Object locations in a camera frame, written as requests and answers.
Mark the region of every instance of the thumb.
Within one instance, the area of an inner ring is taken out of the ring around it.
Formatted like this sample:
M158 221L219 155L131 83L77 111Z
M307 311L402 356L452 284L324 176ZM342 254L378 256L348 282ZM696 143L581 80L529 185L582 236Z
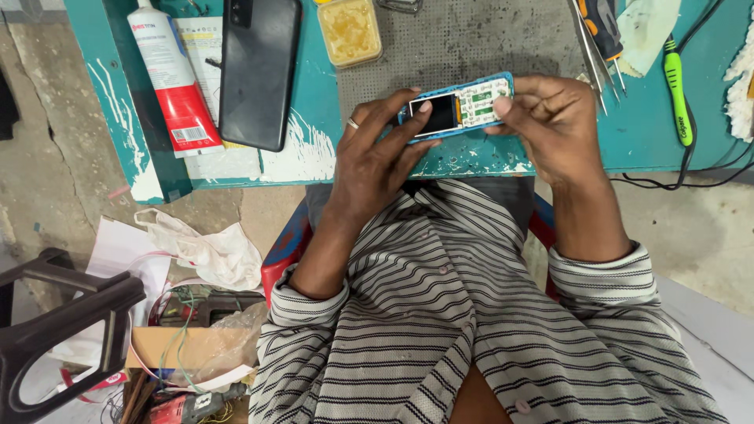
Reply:
M529 139L532 143L546 143L558 134L540 124L532 118L529 111L516 104L510 97L500 96L492 105L495 114L517 133Z

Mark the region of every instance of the blue phone frame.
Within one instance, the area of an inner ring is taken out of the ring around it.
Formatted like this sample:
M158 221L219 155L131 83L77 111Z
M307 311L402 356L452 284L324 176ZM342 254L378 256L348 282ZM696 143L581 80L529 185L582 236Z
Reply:
M510 72L500 72L498 74L479 78L476 81L468 82L466 84L453 85L450 87L441 88L439 90L428 91L426 93L422 93L416 96L415 100L420 100L425 97L436 96L438 94L449 93L450 91L461 90L462 88L470 87L471 85L482 84L483 82L493 81L493 80L502 79L502 78L505 78L508 80L508 85L510 86L510 95L511 96L515 95L515 93L513 92L513 75ZM403 121L406 120L406 117L408 116L408 114L409 114L409 107L404 106L400 110L400 112L398 112L398 122L400 124L403 124ZM429 134L423 137L416 137L413 140L409 141L409 144L417 143L422 140L432 140L433 138L454 136L456 134L465 133L466 131L478 130L480 128L491 127L493 125L500 125L501 123L502 121L494 121L494 122L488 122L487 124L474 125L473 127L468 127L468 128L454 128L448 131L443 131L441 133Z

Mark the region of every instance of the workbench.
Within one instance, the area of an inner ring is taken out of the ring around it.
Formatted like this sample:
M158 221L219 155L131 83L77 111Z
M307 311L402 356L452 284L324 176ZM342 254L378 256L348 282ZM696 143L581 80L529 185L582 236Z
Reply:
M173 157L167 129L126 16L136 0L66 0L69 19L135 201L161 204L192 190L311 184L332 181L335 144L342 133L336 71L329 63L312 0L301 0L303 21L291 99L289 134L280 153L229 149L184 162ZM432 7L427 0L425 7ZM222 14L222 0L201 0L206 16ZM186 0L161 0L173 17L196 17ZM746 147L728 134L722 76L741 49L750 0L727 0L685 49L684 86L698 125L690 169L722 163ZM673 34L679 40L706 7L684 0ZM618 106L605 92L608 116L598 116L599 144L608 172L678 170L676 138L661 55L645 78L624 77L628 98ZM411 178L522 176L534 173L516 137L481 131L448 137Z

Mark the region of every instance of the red and white tube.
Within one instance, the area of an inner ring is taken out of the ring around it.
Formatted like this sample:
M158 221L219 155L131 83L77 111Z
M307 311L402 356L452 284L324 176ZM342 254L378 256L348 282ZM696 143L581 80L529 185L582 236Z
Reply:
M139 0L128 23L157 92L177 158L225 150L170 15Z

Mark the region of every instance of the black phone back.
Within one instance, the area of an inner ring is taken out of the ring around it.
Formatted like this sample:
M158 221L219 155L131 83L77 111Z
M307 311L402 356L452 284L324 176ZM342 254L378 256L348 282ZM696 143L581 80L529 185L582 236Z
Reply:
M223 140L283 149L296 49L299 0L225 0L219 129Z

